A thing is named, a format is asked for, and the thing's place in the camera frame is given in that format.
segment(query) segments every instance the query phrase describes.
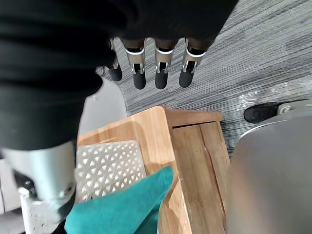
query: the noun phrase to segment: robotic hand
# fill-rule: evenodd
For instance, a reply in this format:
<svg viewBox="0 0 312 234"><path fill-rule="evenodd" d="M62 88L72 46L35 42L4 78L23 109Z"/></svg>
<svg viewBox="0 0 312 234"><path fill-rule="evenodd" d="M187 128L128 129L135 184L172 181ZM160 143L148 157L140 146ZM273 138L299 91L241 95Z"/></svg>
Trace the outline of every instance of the robotic hand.
<svg viewBox="0 0 312 234"><path fill-rule="evenodd" d="M166 86L179 38L187 46L179 84L194 71L237 0L1 1L0 143L20 194L52 222L75 200L75 155L85 98L107 66L122 73L114 52L121 38L136 88L145 86L144 39L155 39L156 87Z"/></svg>

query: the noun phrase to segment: wooden cabinet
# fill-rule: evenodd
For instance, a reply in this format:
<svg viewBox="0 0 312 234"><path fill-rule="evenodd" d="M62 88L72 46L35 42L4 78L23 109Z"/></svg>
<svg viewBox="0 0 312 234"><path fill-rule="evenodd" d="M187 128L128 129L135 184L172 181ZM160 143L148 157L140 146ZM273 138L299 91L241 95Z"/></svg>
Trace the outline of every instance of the wooden cabinet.
<svg viewBox="0 0 312 234"><path fill-rule="evenodd" d="M81 136L79 145L136 140L146 174L171 165L174 182L162 203L160 234L225 233L226 171L230 163L221 112L160 106Z"/></svg>

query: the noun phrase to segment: teal cloth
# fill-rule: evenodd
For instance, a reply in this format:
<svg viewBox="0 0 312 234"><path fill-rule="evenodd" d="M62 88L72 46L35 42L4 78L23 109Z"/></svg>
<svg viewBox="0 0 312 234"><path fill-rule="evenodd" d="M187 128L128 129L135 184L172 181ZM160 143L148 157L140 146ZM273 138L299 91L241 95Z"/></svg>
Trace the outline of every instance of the teal cloth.
<svg viewBox="0 0 312 234"><path fill-rule="evenodd" d="M156 234L158 213L173 181L164 167L126 190L76 204L65 223L67 234Z"/></svg>

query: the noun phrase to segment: striped carpet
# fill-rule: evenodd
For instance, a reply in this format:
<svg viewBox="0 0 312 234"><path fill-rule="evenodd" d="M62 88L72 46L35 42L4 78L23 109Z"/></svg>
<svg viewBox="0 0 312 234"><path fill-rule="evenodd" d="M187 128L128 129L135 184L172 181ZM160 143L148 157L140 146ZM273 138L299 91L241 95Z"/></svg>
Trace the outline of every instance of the striped carpet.
<svg viewBox="0 0 312 234"><path fill-rule="evenodd" d="M312 97L311 16L311 0L241 0L186 89L178 84L183 40L175 48L164 90L155 87L154 43L146 41L147 84L137 90L125 50L116 39L123 72L118 86L128 114L155 105L222 111L231 155L240 135L252 127L243 119L245 108L265 101Z"/></svg>

